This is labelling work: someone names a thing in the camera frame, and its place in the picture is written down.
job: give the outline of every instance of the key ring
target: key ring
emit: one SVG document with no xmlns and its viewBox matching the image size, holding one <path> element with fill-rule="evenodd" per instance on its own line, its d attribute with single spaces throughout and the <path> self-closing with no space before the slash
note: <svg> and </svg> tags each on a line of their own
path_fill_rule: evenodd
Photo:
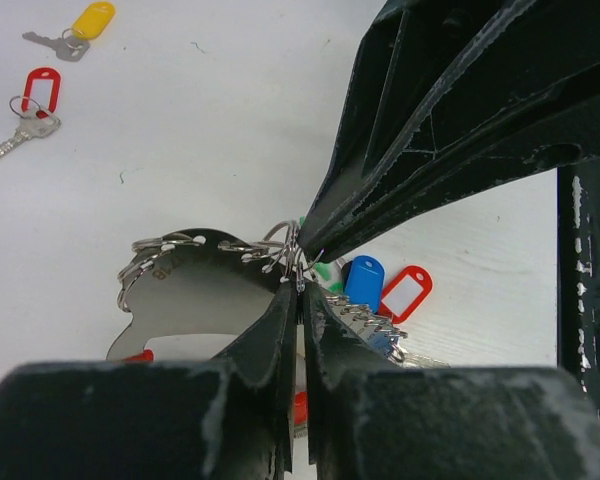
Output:
<svg viewBox="0 0 600 480">
<path fill-rule="evenodd" d="M 42 106 L 38 102 L 36 102 L 33 98 L 31 98 L 31 97 L 26 97 L 24 95 L 16 95 L 15 97 L 11 97 L 11 100 L 9 100 L 9 108 L 11 109 L 11 111 L 13 113 L 15 113 L 16 115 L 18 115 L 22 119 L 25 119 L 27 117 L 24 116 L 24 112 L 20 113 L 15 108 L 13 108 L 13 102 L 14 102 L 14 100 L 28 100 L 29 102 L 33 103 L 36 107 L 38 107 L 38 110 L 36 111 L 36 114 L 38 112 L 42 112 L 43 111 Z"/>
<path fill-rule="evenodd" d="M 120 270 L 120 272 L 118 273 L 118 281 L 122 283 L 124 279 L 132 273 L 136 273 L 136 271 L 138 270 L 144 270 L 145 268 L 151 267 L 155 260 L 170 254 L 174 249 L 175 245 L 163 245 L 162 248 L 160 248 L 160 250 L 158 250 L 156 253 L 150 255 L 147 258 L 143 258 L 141 262 L 131 262 L 129 265 Z"/>
<path fill-rule="evenodd" d="M 65 45 L 66 45 L 68 48 L 70 48 L 71 50 L 81 50 L 81 49 L 83 48 L 83 47 L 82 47 L 82 44 L 78 45 L 77 47 L 74 47 L 73 45 L 71 45 L 71 44 L 70 44 L 70 43 L 67 41 L 67 40 L 68 40 L 68 38 L 69 38 L 69 37 L 66 37 L 66 36 L 65 36 L 67 32 L 71 32 L 71 33 L 73 34 L 73 32 L 74 32 L 74 29 L 73 29 L 73 28 L 65 28 L 65 29 L 62 31 L 62 33 L 60 34 L 60 38 L 61 38 L 61 39 L 64 41 L 64 44 L 65 44 Z M 80 30 L 75 30 L 75 32 L 76 32 L 76 33 L 78 33 L 78 34 L 80 34 L 80 35 L 82 35 L 82 36 L 84 36 L 84 33 L 82 33 Z"/>
</svg>

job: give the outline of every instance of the black metal bar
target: black metal bar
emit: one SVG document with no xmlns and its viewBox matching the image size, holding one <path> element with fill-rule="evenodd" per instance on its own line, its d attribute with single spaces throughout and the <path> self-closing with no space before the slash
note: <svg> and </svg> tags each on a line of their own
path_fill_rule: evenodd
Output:
<svg viewBox="0 0 600 480">
<path fill-rule="evenodd" d="M 315 284 L 303 317 L 320 480 L 600 478 L 594 409 L 565 372 L 396 368 Z"/>
<path fill-rule="evenodd" d="M 217 359 L 41 364 L 0 384 L 0 479 L 278 479 L 291 469 L 295 285 Z"/>
<path fill-rule="evenodd" d="M 558 360 L 600 410 L 600 160 L 558 171 Z"/>
<path fill-rule="evenodd" d="M 361 43 L 299 236 L 310 256 L 333 260 L 449 202 L 600 158 L 600 2 L 442 5 L 389 2 Z"/>
</svg>

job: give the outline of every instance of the key tag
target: key tag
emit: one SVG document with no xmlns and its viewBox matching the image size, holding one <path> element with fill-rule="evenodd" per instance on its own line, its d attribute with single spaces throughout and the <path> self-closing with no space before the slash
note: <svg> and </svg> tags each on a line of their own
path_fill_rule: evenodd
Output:
<svg viewBox="0 0 600 480">
<path fill-rule="evenodd" d="M 422 267 L 410 265 L 383 290 L 379 313 L 397 325 L 404 322 L 433 290 L 431 275 Z"/>
<path fill-rule="evenodd" d="M 380 306 L 384 268 L 375 258 L 360 255 L 353 259 L 344 294 L 351 303 L 369 305 L 376 313 Z"/>
<path fill-rule="evenodd" d="M 109 2 L 94 2 L 71 26 L 74 37 L 80 40 L 93 40 L 100 36 L 116 14 L 115 7 Z"/>
<path fill-rule="evenodd" d="M 46 106 L 51 113 L 56 111 L 58 105 L 58 94 L 60 93 L 60 74 L 51 67 L 40 67 L 32 70 L 27 76 L 27 83 L 22 94 L 20 108 L 23 112 L 29 110 L 29 99 L 35 98 L 39 104 Z M 47 114 L 38 109 L 38 118 L 46 118 Z"/>
</svg>

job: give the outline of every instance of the yellow key tag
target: yellow key tag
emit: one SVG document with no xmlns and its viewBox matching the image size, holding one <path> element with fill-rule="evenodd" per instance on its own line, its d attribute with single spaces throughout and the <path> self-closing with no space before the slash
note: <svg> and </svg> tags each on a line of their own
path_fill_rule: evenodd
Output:
<svg viewBox="0 0 600 480">
<path fill-rule="evenodd" d="M 116 9 L 109 2 L 94 2 L 71 27 L 73 35 L 82 40 L 93 40 L 109 25 L 115 14 Z"/>
</svg>

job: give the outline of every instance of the blue key tag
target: blue key tag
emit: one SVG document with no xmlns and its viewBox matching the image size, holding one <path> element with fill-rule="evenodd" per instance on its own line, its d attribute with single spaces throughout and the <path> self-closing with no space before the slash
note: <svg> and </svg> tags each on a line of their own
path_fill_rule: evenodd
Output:
<svg viewBox="0 0 600 480">
<path fill-rule="evenodd" d="M 344 288 L 350 303 L 369 305 L 376 313 L 382 298 L 384 268 L 375 258 L 360 255 L 353 259 L 351 271 Z"/>
</svg>

